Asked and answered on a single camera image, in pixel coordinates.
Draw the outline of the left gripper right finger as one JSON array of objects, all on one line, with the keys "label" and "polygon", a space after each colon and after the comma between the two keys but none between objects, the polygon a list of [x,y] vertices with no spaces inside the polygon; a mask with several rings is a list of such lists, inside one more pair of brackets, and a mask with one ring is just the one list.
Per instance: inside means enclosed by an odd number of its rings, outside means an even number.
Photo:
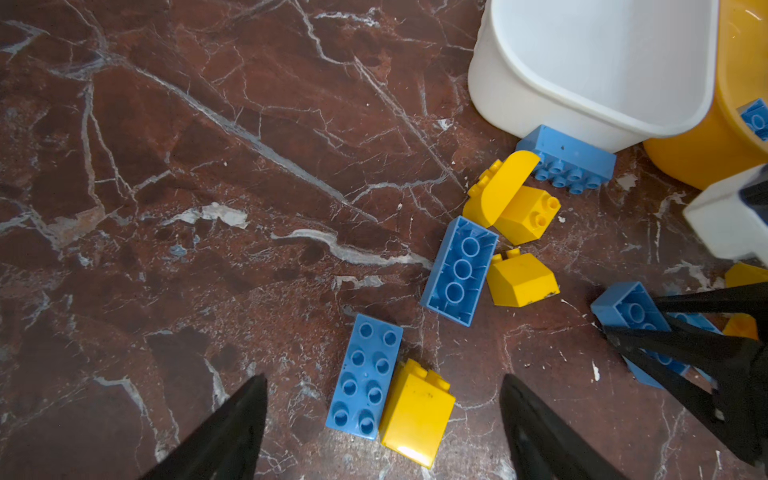
[{"label": "left gripper right finger", "polygon": [[500,409],[519,479],[623,479],[518,377],[506,374]]}]

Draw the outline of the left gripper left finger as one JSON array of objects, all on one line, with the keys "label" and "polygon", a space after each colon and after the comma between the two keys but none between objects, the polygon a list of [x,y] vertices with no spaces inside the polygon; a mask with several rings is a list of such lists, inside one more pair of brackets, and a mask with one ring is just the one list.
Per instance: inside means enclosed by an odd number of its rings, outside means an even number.
[{"label": "left gripper left finger", "polygon": [[143,477],[252,479],[267,408],[267,378],[255,375]]}]

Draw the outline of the blue brick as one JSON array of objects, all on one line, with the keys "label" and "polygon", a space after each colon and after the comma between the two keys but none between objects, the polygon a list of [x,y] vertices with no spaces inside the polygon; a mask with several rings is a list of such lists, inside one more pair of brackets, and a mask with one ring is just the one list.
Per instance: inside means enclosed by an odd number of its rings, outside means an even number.
[{"label": "blue brick", "polygon": [[369,440],[377,438],[402,335],[399,326],[356,316],[327,427]]},{"label": "blue brick", "polygon": [[[640,282],[613,284],[591,304],[590,308],[603,327],[611,326],[658,331],[671,330],[667,319],[655,306],[651,296]],[[701,314],[671,313],[670,315],[702,330],[722,335],[722,332]],[[680,376],[684,376],[690,369],[689,365],[663,355],[659,356],[651,353],[650,356]],[[625,363],[638,382],[658,389],[663,388],[657,381],[632,362],[625,359]]]},{"label": "blue brick", "polygon": [[743,105],[737,109],[746,126],[762,141],[768,137],[768,109],[763,99]]},{"label": "blue brick", "polygon": [[458,216],[446,230],[420,304],[460,325],[472,324],[499,236]]},{"label": "blue brick", "polygon": [[574,195],[608,183],[616,165],[615,154],[545,125],[521,139],[516,145],[516,151],[520,150],[539,156],[539,164],[532,173],[536,180],[567,188]]}]

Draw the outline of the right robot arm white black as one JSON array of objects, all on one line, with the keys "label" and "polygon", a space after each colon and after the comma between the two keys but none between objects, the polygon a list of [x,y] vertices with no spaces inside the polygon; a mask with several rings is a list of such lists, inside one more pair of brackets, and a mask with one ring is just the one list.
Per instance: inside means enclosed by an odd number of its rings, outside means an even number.
[{"label": "right robot arm white black", "polygon": [[[683,211],[718,258],[767,259],[767,168],[707,187]],[[667,390],[737,458],[767,467],[767,285],[652,298],[637,282],[611,286],[592,305],[629,365]],[[725,336],[684,314],[744,313],[758,337]]]}]

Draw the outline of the yellow brick lower centre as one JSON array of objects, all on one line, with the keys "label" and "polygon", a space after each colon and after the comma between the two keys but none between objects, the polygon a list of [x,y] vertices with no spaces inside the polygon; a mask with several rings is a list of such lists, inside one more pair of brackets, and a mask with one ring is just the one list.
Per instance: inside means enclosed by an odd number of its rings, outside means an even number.
[{"label": "yellow brick lower centre", "polygon": [[737,263],[726,272],[725,283],[731,317],[723,333],[767,343],[767,270]]}]

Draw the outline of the yellow brick far left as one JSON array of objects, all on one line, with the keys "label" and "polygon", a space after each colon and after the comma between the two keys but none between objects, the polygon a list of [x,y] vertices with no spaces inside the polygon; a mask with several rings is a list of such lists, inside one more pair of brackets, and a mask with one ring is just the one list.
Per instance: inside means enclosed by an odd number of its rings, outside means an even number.
[{"label": "yellow brick far left", "polygon": [[432,468],[455,402],[438,373],[413,359],[400,362],[379,426],[381,444]]}]

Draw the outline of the yellow plastic bin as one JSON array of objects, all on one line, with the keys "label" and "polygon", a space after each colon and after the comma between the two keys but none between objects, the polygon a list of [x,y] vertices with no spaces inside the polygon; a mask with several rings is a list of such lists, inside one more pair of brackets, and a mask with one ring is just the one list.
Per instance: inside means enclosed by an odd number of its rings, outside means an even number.
[{"label": "yellow plastic bin", "polygon": [[643,143],[662,172],[703,190],[767,162],[767,143],[739,109],[767,99],[767,3],[720,3],[716,82],[711,108],[692,130]]}]

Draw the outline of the yellow slope brick small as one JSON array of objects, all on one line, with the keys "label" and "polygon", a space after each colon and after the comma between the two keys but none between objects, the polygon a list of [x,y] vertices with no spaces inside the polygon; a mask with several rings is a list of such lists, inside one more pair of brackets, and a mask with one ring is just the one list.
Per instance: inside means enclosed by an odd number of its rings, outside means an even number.
[{"label": "yellow slope brick small", "polygon": [[554,273],[519,249],[492,257],[487,282],[494,304],[502,307],[525,307],[560,293]]}]

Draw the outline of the blue brick by white bin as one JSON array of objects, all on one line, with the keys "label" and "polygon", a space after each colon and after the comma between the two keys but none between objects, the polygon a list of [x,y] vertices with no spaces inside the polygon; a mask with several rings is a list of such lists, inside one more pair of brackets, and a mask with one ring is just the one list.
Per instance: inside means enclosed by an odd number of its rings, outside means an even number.
[{"label": "blue brick by white bin", "polygon": [[616,165],[615,154],[545,125],[521,139],[516,145],[516,151],[520,150],[539,156],[539,164],[532,173],[536,180],[567,188],[574,195],[608,183]]}]

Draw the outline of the yellow square brick beside curved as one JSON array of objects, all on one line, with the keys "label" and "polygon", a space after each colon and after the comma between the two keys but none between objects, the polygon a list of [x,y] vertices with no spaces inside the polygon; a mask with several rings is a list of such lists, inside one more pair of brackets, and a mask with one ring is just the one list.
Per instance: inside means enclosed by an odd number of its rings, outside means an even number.
[{"label": "yellow square brick beside curved", "polygon": [[493,227],[519,246],[540,239],[560,208],[560,201],[545,190],[521,186]]}]

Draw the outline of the white plastic bin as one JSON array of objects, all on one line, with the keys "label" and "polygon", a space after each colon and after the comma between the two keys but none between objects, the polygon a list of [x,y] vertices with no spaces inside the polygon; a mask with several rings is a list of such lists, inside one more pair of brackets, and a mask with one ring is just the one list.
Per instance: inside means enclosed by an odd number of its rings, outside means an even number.
[{"label": "white plastic bin", "polygon": [[548,126],[608,152],[696,127],[713,100],[715,1],[490,1],[471,100],[524,137]]}]

